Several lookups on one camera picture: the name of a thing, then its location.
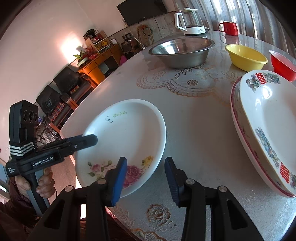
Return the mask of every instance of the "table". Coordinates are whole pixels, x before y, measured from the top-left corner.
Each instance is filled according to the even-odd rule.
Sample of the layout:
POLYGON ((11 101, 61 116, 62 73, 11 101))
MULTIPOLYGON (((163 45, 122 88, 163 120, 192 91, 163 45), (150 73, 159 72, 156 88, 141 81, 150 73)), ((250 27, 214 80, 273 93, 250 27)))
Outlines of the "table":
MULTIPOLYGON (((171 156, 179 169, 203 186, 229 188, 257 226, 264 240, 279 241, 296 214, 296 199, 275 194, 260 178, 236 133, 230 111, 230 91, 246 72, 235 67, 225 51, 227 43, 239 43, 262 52, 273 70, 268 50, 280 49, 239 35, 211 31, 215 41, 205 64, 175 70, 149 56, 150 47, 120 66, 78 106, 61 130, 63 137, 82 134, 105 108, 126 99, 143 99, 162 113, 166 128, 165 151, 151 178, 137 191, 121 198, 110 210, 124 227, 141 240, 175 241, 182 235, 185 208, 172 201, 164 159, 171 156)), ((175 34, 167 37, 182 37, 175 34)), ((210 240, 207 207, 206 238, 210 240)))

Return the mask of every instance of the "yellow flower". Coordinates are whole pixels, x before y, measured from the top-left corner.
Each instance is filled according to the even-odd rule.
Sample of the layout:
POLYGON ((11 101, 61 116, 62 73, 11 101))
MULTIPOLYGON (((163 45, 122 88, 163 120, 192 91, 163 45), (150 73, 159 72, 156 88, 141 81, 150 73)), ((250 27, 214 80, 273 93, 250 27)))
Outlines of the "yellow flower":
POLYGON ((146 157, 145 160, 142 160, 142 165, 148 168, 153 161, 153 158, 153 156, 146 157))

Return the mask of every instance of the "white wall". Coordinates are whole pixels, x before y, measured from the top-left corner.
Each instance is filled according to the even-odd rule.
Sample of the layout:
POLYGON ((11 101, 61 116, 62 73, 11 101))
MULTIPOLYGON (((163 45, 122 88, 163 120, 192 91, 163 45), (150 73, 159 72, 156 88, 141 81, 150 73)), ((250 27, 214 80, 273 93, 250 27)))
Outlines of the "white wall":
POLYGON ((0 158, 9 157, 9 108, 32 103, 68 63, 93 23, 76 0, 33 0, 0 40, 0 158))
MULTIPOLYGON (((96 28, 110 36, 125 28, 117 7, 125 0, 77 0, 96 28)), ((175 11, 173 0, 163 0, 168 12, 175 11)))

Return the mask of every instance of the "large porcelain dish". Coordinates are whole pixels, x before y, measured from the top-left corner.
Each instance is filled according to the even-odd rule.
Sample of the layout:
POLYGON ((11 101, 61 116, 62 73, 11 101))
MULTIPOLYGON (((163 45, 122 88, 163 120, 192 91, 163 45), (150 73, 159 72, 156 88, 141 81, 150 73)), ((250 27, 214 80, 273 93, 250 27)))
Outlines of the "large porcelain dish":
POLYGON ((267 70, 254 70, 240 80, 241 111, 246 134, 262 167, 286 192, 296 194, 296 88, 267 70))
POLYGON ((84 135, 95 134, 97 145, 77 152, 75 168, 81 186, 104 178, 120 157, 128 161, 121 197, 140 188, 158 166, 165 148, 166 128, 160 111, 151 103, 130 99, 101 112, 84 135))
POLYGON ((284 197, 295 197, 293 193, 289 192, 280 184, 279 177, 273 171, 273 168, 269 165, 269 163, 261 162, 259 160, 258 149, 261 150, 261 148, 259 147, 257 141, 254 140, 255 137, 252 135, 249 121, 241 105, 239 91, 240 80, 237 80, 231 90, 231 114, 235 129, 249 159, 261 178, 275 193, 284 197))

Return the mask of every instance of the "pink rose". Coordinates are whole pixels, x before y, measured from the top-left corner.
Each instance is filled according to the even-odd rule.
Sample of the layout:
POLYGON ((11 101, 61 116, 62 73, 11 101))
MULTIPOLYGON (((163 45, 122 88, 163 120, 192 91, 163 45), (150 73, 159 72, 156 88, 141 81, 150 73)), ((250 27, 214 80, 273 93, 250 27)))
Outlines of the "pink rose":
POLYGON ((136 166, 128 166, 126 171, 126 179, 123 183, 123 188, 126 188, 135 183, 142 176, 142 170, 136 166))
POLYGON ((95 165, 93 165, 93 166, 91 167, 91 170, 92 170, 93 172, 99 172, 99 171, 101 171, 101 167, 100 167, 99 164, 95 164, 95 165))
POLYGON ((113 165, 113 164, 107 167, 104 167, 104 171, 103 171, 104 175, 106 175, 109 170, 114 169, 115 167, 116 165, 113 165))

